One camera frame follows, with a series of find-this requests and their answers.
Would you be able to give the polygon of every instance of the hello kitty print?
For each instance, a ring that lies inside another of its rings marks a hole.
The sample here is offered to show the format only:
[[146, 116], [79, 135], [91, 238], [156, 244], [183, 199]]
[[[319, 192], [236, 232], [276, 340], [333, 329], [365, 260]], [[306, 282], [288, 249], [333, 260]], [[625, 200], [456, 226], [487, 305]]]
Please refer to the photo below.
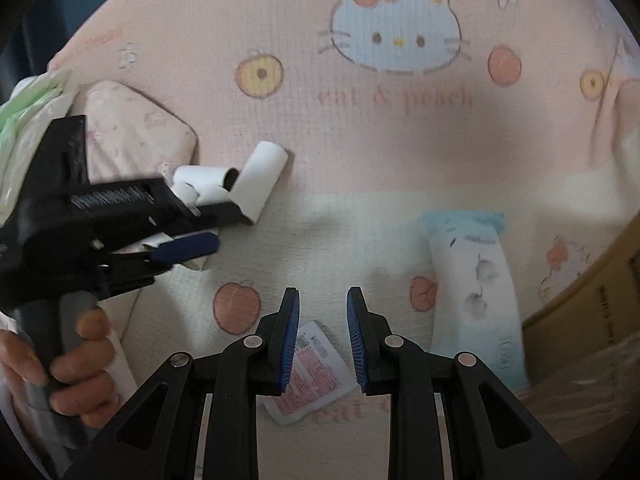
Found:
[[330, 35], [344, 57], [383, 72], [435, 72], [463, 43], [449, 0], [341, 0]]

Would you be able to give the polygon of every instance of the human hand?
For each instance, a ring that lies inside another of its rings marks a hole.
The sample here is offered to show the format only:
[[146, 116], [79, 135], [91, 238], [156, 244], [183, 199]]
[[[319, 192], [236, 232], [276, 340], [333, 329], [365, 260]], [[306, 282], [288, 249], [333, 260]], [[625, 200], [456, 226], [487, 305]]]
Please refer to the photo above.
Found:
[[[56, 358], [49, 367], [52, 377], [70, 385], [50, 396], [51, 407], [62, 415], [80, 416], [91, 428], [105, 426], [120, 408], [113, 379], [104, 371], [115, 354], [107, 339], [109, 330], [109, 319], [101, 309], [89, 311], [76, 324], [76, 332], [87, 342]], [[46, 386], [45, 369], [28, 344], [7, 331], [0, 331], [0, 364], [12, 391], [16, 415], [27, 430], [30, 422], [25, 420], [29, 410], [23, 381]]]

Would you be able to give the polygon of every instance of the white paper tube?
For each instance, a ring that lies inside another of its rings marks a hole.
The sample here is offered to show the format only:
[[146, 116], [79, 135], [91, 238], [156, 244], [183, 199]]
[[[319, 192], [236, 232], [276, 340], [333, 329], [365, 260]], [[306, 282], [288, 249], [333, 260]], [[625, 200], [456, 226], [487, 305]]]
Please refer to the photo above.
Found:
[[231, 193], [229, 193], [225, 188], [212, 186], [204, 190], [204, 193], [198, 197], [196, 207], [219, 204], [221, 202], [229, 202], [231, 200]]
[[263, 141], [249, 157], [231, 188], [231, 200], [256, 222], [284, 169], [289, 155], [277, 144]]
[[173, 238], [164, 233], [158, 233], [157, 235], [150, 236], [149, 238], [145, 238], [142, 240], [142, 246], [145, 249], [155, 249], [162, 244], [167, 242], [171, 242]]
[[189, 260], [188, 262], [182, 262], [181, 265], [191, 270], [202, 270], [204, 265], [207, 263], [207, 258], [208, 256], [199, 256], [193, 260]]
[[171, 191], [187, 207], [195, 206], [198, 201], [198, 196], [200, 195], [193, 186], [185, 182], [176, 182], [172, 186]]
[[214, 168], [211, 166], [181, 166], [175, 171], [174, 183], [184, 182], [193, 186], [199, 194], [214, 186], [231, 189], [238, 178], [236, 168]]

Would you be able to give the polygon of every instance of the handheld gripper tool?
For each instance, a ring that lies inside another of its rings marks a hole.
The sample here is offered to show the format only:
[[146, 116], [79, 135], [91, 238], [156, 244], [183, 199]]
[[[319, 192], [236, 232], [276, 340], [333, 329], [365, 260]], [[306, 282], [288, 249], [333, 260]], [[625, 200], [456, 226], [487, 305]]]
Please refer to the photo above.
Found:
[[172, 355], [92, 440], [64, 480], [194, 478], [200, 425], [212, 394], [204, 479], [256, 480], [255, 396], [280, 396], [291, 375], [300, 295], [220, 353]]
[[370, 313], [362, 291], [347, 295], [353, 362], [362, 392], [391, 395], [389, 480], [442, 480], [434, 394], [446, 418], [454, 480], [574, 480], [555, 440], [475, 355], [429, 354]]
[[[201, 194], [182, 182], [190, 202], [161, 177], [92, 184], [85, 133], [84, 116], [51, 122], [22, 184], [17, 177], [12, 182], [19, 195], [0, 226], [0, 311], [15, 319], [45, 369], [84, 343], [76, 322], [97, 301], [152, 285], [173, 265], [215, 253], [220, 240], [204, 230], [253, 225], [288, 158], [276, 144], [261, 142], [232, 178], [200, 182]], [[168, 241], [151, 251], [120, 252], [160, 233]], [[52, 377], [46, 387], [24, 385], [57, 477], [94, 436], [79, 417], [50, 406], [50, 395], [65, 386]]]

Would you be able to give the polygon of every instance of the white packet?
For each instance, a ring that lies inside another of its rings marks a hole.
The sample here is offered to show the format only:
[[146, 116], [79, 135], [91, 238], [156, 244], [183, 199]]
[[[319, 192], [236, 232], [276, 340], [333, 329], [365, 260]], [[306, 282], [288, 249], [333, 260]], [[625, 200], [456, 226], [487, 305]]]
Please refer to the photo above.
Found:
[[298, 329], [287, 391], [281, 397], [265, 397], [264, 405], [278, 424], [293, 424], [356, 386], [353, 373], [320, 327], [311, 321]]
[[498, 237], [504, 215], [437, 211], [424, 225], [438, 280], [430, 351], [471, 352], [516, 395], [526, 393], [522, 321]]

